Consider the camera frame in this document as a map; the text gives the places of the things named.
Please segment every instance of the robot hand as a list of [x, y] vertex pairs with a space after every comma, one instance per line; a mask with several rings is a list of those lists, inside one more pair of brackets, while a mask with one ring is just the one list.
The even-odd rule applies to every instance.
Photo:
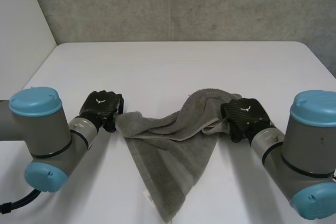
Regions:
[[274, 127], [263, 106], [256, 99], [241, 98], [223, 103], [221, 115], [227, 118], [231, 140], [235, 143], [249, 139], [263, 129]]
[[80, 109], [80, 117], [87, 118], [95, 122], [95, 126], [100, 126], [108, 132], [116, 131], [114, 125], [114, 114], [122, 114], [124, 99], [121, 94], [106, 91], [94, 91], [86, 98]]

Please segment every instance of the towel fold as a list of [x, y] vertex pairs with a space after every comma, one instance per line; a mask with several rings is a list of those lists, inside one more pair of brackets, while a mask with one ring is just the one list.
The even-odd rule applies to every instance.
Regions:
[[140, 112], [116, 117], [133, 160], [165, 222], [181, 208], [185, 196], [201, 177], [216, 145], [216, 133], [228, 133], [220, 114], [223, 103], [241, 98], [219, 89], [199, 90], [180, 111], [162, 119]]

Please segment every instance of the white wall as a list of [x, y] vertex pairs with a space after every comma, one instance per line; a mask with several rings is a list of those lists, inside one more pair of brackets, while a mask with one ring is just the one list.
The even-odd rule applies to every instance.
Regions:
[[37, 0], [0, 0], [0, 100], [22, 89], [55, 47]]

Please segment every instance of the gray wall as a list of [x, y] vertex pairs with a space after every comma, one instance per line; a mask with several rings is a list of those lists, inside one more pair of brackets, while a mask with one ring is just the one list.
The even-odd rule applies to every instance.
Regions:
[[336, 74], [336, 0], [38, 0], [58, 44], [295, 40]]

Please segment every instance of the black cable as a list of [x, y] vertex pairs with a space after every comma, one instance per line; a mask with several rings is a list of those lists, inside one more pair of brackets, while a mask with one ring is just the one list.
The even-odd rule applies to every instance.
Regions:
[[4, 204], [0, 205], [0, 212], [4, 215], [4, 214], [7, 214], [7, 213], [11, 212], [12, 210], [18, 209], [20, 207], [24, 207], [25, 205], [29, 204], [34, 199], [36, 199], [37, 196], [39, 196], [40, 193], [41, 193], [41, 191], [34, 189], [26, 197], [14, 202], [14, 203], [11, 203], [11, 202], [4, 203]]

